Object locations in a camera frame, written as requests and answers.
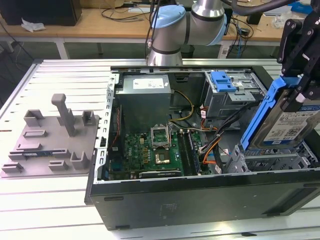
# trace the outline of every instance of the hard drive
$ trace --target hard drive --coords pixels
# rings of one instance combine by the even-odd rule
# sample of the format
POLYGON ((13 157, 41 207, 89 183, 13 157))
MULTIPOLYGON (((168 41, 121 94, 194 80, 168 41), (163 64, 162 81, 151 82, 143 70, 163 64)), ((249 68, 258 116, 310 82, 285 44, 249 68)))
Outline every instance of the hard drive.
POLYGON ((320 122, 320 101, 306 99, 297 112, 284 112, 281 105, 291 89, 283 90, 277 103, 254 134, 249 149, 296 147, 320 122))

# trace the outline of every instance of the hard drive label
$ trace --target hard drive label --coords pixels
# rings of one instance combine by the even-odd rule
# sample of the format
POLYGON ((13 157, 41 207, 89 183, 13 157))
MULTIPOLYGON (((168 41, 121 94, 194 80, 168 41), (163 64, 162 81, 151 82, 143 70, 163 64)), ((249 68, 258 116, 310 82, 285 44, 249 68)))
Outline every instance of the hard drive label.
POLYGON ((294 140, 307 126, 307 119, 316 115, 319 109, 319 105, 307 105, 302 106, 298 112, 283 112, 263 142, 277 145, 294 140))

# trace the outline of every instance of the yellow wire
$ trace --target yellow wire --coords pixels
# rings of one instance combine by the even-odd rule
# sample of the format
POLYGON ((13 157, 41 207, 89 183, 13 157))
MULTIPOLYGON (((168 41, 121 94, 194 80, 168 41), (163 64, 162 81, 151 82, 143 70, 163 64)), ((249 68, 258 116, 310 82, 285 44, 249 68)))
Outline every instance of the yellow wire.
POLYGON ((192 102, 190 101, 190 99, 186 96, 186 95, 184 95, 182 92, 180 92, 180 91, 178 91, 178 90, 174 90, 175 92, 178 92, 178 93, 180 93, 185 99, 187 99, 187 101, 190 103, 190 105, 191 105, 191 112, 190 112, 190 114, 188 115, 188 116, 184 116, 184 117, 181 117, 181 118, 175 118, 175 119, 169 119, 169 121, 171 122, 171 121, 183 121, 183 120, 185 120, 185 119, 188 119, 188 118, 190 118, 191 116, 192 116, 192 114, 194 113, 194 105, 192 104, 192 102))

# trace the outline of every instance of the floor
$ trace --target floor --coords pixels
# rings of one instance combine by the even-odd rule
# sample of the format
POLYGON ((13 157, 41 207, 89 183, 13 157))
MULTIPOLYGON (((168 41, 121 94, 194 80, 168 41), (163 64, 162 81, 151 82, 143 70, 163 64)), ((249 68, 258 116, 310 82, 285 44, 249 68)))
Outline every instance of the floor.
MULTIPOLYGON (((98 55, 95 43, 67 43, 71 59, 142 59, 144 58, 144 45, 140 43, 103 43, 103 55, 98 55)), ((54 43, 26 42, 23 47, 34 59, 60 59, 54 43)), ((195 46, 194 58, 212 59, 218 56, 219 45, 195 46)), ((242 58, 244 59, 268 59, 273 47, 247 46, 242 58)), ((237 53, 231 53, 229 58, 236 58, 237 53)), ((11 54, 0 56, 0 107, 6 102, 16 85, 19 83, 32 59, 21 50, 20 46, 14 47, 11 54)))

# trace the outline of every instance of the gray stand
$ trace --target gray stand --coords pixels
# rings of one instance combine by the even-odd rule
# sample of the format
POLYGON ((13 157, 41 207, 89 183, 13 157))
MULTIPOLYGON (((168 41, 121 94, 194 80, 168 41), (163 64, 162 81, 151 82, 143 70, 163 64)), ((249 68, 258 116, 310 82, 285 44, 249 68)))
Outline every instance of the gray stand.
POLYGON ((2 167, 2 178, 89 172, 99 116, 90 110, 73 116, 65 101, 64 94, 52 96, 51 102, 60 116, 44 117, 38 109, 27 111, 26 126, 8 155, 9 162, 2 167))

